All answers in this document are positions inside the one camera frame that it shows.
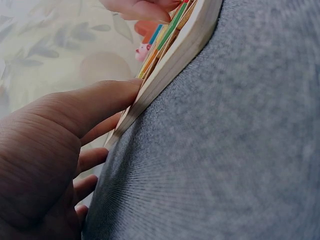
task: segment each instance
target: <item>hand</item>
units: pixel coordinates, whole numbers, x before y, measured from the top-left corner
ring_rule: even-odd
[[[0,239],[80,239],[95,188],[83,171],[103,163],[105,148],[81,146],[112,130],[141,81],[103,81],[40,98],[0,121]]]
[[[168,12],[181,3],[180,0],[100,0],[110,11],[122,14],[125,20],[150,20],[160,24],[171,21]]]

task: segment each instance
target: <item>book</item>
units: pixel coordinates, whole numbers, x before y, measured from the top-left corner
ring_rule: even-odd
[[[152,101],[192,61],[210,40],[217,24],[222,0],[182,0],[162,27],[146,56],[137,78],[143,79],[130,107],[122,112],[104,147],[111,149]]]

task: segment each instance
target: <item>wallpaper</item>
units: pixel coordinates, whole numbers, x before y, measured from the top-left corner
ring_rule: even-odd
[[[52,92],[134,77],[134,24],[99,0],[0,0],[0,118]]]

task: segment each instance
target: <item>cartoon character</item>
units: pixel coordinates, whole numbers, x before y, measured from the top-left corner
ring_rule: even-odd
[[[148,55],[151,46],[152,45],[149,43],[141,43],[140,47],[135,50],[135,59],[139,62],[143,62]]]
[[[135,31],[143,36],[140,47],[135,50],[135,59],[143,62],[148,55],[148,52],[159,34],[162,24],[157,24],[153,21],[138,21],[134,25]]]

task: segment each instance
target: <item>gray sweater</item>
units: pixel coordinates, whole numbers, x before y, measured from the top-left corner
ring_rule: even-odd
[[[84,239],[319,240],[319,81],[320,0],[225,0],[110,152]]]

